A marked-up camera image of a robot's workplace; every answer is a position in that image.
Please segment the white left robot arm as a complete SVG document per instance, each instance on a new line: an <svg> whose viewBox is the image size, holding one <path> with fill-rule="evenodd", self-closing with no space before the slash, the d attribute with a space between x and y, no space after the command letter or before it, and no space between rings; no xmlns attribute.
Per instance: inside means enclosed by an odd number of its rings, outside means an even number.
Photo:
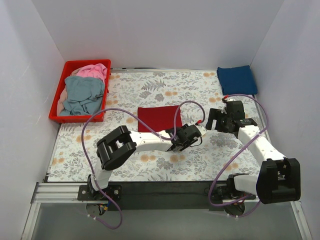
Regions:
<svg viewBox="0 0 320 240"><path fill-rule="evenodd" d="M201 141L206 131L200 123L185 124L156 134L130 131L125 125L117 127L97 142L98 160L93 168L94 173L87 180L89 194L95 200L103 199L112 171L121 167L134 153L181 152Z"/></svg>

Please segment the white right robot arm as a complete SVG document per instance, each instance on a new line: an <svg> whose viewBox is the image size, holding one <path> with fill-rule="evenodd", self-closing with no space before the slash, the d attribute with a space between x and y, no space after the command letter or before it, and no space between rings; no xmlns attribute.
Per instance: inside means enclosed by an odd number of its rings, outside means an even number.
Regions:
<svg viewBox="0 0 320 240"><path fill-rule="evenodd" d="M301 197L301 167L296 158L288 158L279 152L263 135L258 124L247 118L240 100L224 97L223 109L210 109L206 128L234 134L249 150L260 166L258 174L233 173L221 187L211 187L225 192L232 199L243 200L255 195L263 204L298 201Z"/></svg>

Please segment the red t shirt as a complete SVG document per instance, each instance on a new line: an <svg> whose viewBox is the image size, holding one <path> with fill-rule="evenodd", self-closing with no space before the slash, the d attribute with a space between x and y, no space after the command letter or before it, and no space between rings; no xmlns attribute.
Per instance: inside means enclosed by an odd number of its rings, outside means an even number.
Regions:
<svg viewBox="0 0 320 240"><path fill-rule="evenodd" d="M137 117L156 132L172 129L178 105L161 107L139 107Z"/></svg>

